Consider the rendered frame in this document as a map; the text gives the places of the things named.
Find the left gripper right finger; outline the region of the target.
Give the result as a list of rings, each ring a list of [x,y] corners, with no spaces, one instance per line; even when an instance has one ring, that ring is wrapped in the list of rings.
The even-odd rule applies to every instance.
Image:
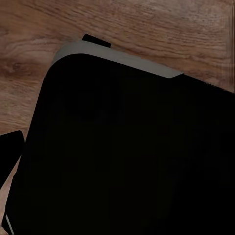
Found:
[[[223,130],[219,148],[235,169],[235,132]]]

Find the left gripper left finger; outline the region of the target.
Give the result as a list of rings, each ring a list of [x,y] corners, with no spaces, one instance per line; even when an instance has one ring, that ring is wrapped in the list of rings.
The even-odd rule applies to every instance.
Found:
[[[22,131],[0,136],[0,189],[25,149]]]

